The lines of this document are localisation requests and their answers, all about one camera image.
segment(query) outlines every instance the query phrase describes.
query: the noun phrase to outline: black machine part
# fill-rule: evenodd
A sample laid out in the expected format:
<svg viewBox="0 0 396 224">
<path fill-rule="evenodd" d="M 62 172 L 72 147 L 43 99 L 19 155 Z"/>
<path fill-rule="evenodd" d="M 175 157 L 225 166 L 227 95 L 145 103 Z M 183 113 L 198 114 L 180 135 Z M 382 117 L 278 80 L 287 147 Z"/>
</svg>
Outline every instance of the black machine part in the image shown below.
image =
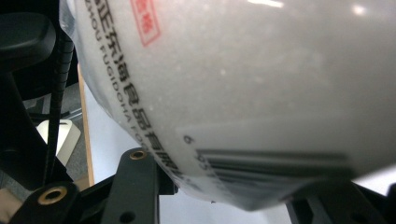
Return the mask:
<svg viewBox="0 0 396 224">
<path fill-rule="evenodd" d="M 140 148 L 125 152 L 117 173 L 101 183 L 81 193 L 71 185 L 60 182 L 36 191 L 9 223 L 156 224 L 159 223 L 159 195 L 177 192 L 172 180 Z M 50 195 L 54 189 L 59 192 L 67 189 L 71 195 L 55 203 L 40 204 L 40 198 Z M 291 201 L 287 207 L 293 224 L 392 224 L 396 223 L 395 199 L 396 185 L 385 197 L 344 182 L 320 194 Z"/>
<path fill-rule="evenodd" d="M 126 151 L 117 173 L 82 192 L 58 182 L 34 192 L 9 222 L 159 223 L 159 195 L 173 195 L 173 181 L 141 148 Z"/>
<path fill-rule="evenodd" d="M 49 19 L 35 13 L 0 15 L 0 169 L 25 188 L 42 187 L 47 145 L 22 104 L 12 71 L 50 56 L 55 32 Z M 53 181 L 71 181 L 56 159 Z"/>
</svg>

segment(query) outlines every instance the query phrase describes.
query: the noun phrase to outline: black cable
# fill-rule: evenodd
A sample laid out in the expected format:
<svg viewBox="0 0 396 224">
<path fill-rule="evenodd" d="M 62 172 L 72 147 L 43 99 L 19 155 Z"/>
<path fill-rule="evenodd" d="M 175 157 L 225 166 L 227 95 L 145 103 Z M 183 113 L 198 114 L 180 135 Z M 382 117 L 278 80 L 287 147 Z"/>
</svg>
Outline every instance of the black cable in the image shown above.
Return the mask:
<svg viewBox="0 0 396 224">
<path fill-rule="evenodd" d="M 61 30 L 58 37 L 57 59 L 54 71 L 55 74 L 52 79 L 52 92 L 49 106 L 49 139 L 44 172 L 44 185 L 48 184 L 51 180 L 56 159 L 62 99 L 64 98 L 64 89 L 66 87 L 70 63 L 73 57 L 73 49 L 73 41 Z"/>
</svg>

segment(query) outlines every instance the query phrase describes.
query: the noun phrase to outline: black plastic part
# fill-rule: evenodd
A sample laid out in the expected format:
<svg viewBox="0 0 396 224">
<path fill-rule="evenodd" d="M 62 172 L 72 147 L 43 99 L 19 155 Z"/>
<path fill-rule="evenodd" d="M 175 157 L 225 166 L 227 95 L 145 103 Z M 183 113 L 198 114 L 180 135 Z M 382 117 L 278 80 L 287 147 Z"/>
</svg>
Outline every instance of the black plastic part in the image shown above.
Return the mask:
<svg viewBox="0 0 396 224">
<path fill-rule="evenodd" d="M 132 153 L 141 150 L 122 155 L 101 223 L 159 223 L 158 166 L 149 154 L 131 159 Z"/>
<path fill-rule="evenodd" d="M 392 184 L 389 188 L 383 215 L 388 223 L 396 223 L 396 184 Z"/>
<path fill-rule="evenodd" d="M 0 74 L 47 59 L 55 44 L 54 28 L 44 15 L 0 15 L 0 30 Z"/>
<path fill-rule="evenodd" d="M 0 168 L 25 188 L 42 187 L 47 145 L 22 104 L 11 72 L 48 58 L 55 42 L 50 20 L 34 13 L 0 15 Z M 53 181 L 71 181 L 54 162 Z"/>
<path fill-rule="evenodd" d="M 59 187 L 66 188 L 66 194 L 59 202 L 51 204 L 39 203 L 40 196 L 46 190 Z M 39 189 L 31 196 L 29 196 L 23 206 L 11 219 L 9 224 L 78 223 L 81 216 L 81 209 L 78 206 L 79 201 L 80 194 L 78 192 L 78 188 L 74 184 L 69 182 L 58 182 L 50 184 L 43 189 Z"/>
<path fill-rule="evenodd" d="M 174 195 L 178 192 L 178 187 L 166 172 L 158 166 L 158 177 L 160 178 L 160 195 Z"/>
<path fill-rule="evenodd" d="M 367 198 L 380 205 L 381 197 L 370 190 L 364 193 L 351 182 L 338 188 L 329 189 L 319 195 L 307 197 L 287 204 L 290 220 L 293 224 L 339 224 L 365 223 L 386 224 L 380 211 Z"/>
<path fill-rule="evenodd" d="M 108 195 L 113 184 L 111 176 L 81 192 L 81 208 L 83 213 L 79 223 L 99 223 L 106 207 Z"/>
<path fill-rule="evenodd" d="M 30 121 L 10 73 L 0 75 L 0 169 L 26 189 L 42 187 L 47 145 Z M 53 181 L 71 181 L 56 159 Z"/>
<path fill-rule="evenodd" d="M 60 31 L 60 1 L 58 0 L 5 0 L 0 6 L 0 14 L 13 12 L 34 12 L 47 16 L 55 31 Z M 14 75 L 15 83 L 19 89 L 22 100 L 35 99 L 49 94 L 52 87 L 53 65 L 57 58 L 54 50 L 47 60 L 35 64 L 28 68 L 16 71 Z M 78 82 L 77 57 L 73 55 L 73 61 L 67 86 Z"/>
</svg>

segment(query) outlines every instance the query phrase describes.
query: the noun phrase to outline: barcode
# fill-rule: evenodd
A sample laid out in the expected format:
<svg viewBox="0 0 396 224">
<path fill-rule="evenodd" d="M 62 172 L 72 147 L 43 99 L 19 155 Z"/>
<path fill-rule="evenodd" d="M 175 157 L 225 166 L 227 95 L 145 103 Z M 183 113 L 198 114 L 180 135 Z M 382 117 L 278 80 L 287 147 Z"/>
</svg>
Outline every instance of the barcode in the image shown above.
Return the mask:
<svg viewBox="0 0 396 224">
<path fill-rule="evenodd" d="M 319 178 L 352 177 L 347 157 L 340 154 L 230 149 L 197 152 L 238 201 L 254 202 L 258 207 L 278 203 Z"/>
</svg>

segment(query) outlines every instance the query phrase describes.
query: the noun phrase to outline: white plastic bag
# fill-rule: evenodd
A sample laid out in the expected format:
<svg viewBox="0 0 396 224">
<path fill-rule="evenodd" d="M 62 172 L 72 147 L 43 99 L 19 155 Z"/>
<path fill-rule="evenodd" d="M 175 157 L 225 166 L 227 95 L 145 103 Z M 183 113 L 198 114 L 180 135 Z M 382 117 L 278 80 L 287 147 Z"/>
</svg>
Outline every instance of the white plastic bag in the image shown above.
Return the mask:
<svg viewBox="0 0 396 224">
<path fill-rule="evenodd" d="M 107 114 L 190 195 L 254 210 L 395 162 L 393 1 L 61 1 Z"/>
</svg>

